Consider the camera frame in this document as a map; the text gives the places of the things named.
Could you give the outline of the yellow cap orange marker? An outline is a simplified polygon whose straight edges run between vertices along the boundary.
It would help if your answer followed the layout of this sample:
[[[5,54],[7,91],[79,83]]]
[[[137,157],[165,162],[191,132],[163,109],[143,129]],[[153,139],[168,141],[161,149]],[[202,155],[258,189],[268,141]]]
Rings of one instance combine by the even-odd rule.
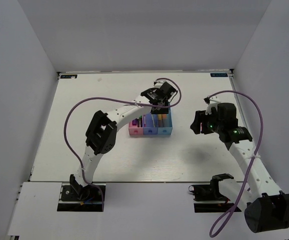
[[[162,115],[159,114],[159,115],[157,116],[157,118],[158,118],[158,127],[159,127],[159,128],[163,127]]]

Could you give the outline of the orange cap grey marker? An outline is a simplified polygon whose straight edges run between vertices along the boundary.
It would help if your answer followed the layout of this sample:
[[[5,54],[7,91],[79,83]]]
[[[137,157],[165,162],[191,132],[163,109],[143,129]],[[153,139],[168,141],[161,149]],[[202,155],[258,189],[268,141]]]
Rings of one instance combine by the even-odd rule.
[[[162,114],[162,121],[163,121],[163,127],[168,126],[168,115],[167,114]]]

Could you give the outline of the yellow gel pen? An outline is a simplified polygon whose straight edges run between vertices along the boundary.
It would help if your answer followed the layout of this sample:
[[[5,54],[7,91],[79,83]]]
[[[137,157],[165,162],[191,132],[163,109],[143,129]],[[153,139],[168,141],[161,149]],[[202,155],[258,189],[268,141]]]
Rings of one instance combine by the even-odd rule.
[[[159,126],[159,124],[158,124],[158,116],[156,114],[152,114],[151,118],[152,118],[153,127],[157,128]]]

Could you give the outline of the green cap black highlighter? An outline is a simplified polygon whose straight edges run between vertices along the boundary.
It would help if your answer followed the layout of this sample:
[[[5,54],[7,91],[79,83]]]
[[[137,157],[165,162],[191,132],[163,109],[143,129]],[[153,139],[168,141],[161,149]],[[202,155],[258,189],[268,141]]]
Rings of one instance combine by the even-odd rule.
[[[142,116],[140,116],[140,117],[138,118],[137,127],[138,127],[138,128],[142,128],[142,127],[143,127],[143,117],[142,117]]]

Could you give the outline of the purple cap black highlighter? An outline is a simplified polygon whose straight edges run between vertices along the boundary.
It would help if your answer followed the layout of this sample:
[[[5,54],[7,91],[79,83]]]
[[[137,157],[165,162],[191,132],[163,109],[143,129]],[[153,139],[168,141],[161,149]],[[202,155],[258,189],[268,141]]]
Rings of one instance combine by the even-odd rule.
[[[137,126],[137,125],[138,125],[138,120],[137,120],[137,119],[134,119],[134,120],[132,121],[132,125],[133,125],[133,126]]]

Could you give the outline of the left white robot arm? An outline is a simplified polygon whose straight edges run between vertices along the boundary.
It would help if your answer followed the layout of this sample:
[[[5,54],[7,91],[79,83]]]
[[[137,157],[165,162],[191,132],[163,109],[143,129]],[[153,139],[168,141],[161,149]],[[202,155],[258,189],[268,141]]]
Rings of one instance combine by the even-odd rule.
[[[173,107],[172,99],[181,95],[179,86],[169,78],[158,78],[153,87],[141,92],[131,101],[121,100],[121,107],[112,111],[101,110],[94,113],[85,133],[85,150],[80,157],[71,147],[67,137],[67,127],[71,109],[65,119],[63,127],[64,141],[69,150],[79,161],[79,168],[69,178],[73,194],[80,200],[90,195],[90,187],[95,187],[93,177],[96,168],[106,153],[111,151],[116,143],[118,131],[134,119],[146,114],[163,114]]]

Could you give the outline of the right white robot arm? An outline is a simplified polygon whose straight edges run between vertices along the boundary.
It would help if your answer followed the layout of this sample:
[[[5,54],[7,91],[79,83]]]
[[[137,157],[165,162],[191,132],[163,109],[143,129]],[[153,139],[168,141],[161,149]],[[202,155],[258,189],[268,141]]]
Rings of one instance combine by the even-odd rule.
[[[275,183],[261,158],[248,129],[238,125],[233,103],[212,103],[195,112],[190,129],[197,134],[218,134],[226,149],[247,178],[250,190],[244,190],[237,208],[254,233],[289,228],[289,193]]]

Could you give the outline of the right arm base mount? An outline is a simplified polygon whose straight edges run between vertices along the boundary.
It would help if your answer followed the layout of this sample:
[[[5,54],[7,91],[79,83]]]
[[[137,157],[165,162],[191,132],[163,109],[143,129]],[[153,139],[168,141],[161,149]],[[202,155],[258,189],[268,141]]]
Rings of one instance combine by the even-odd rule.
[[[193,195],[195,213],[225,213],[234,203],[223,195],[217,195],[210,184],[194,184],[188,187]]]

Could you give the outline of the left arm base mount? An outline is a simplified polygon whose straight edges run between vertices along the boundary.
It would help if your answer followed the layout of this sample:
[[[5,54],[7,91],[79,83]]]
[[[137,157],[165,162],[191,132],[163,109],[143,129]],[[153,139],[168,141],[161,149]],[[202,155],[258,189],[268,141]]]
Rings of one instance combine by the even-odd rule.
[[[103,212],[101,192],[91,186],[87,186],[81,196],[78,196],[70,185],[61,187],[58,212]]]

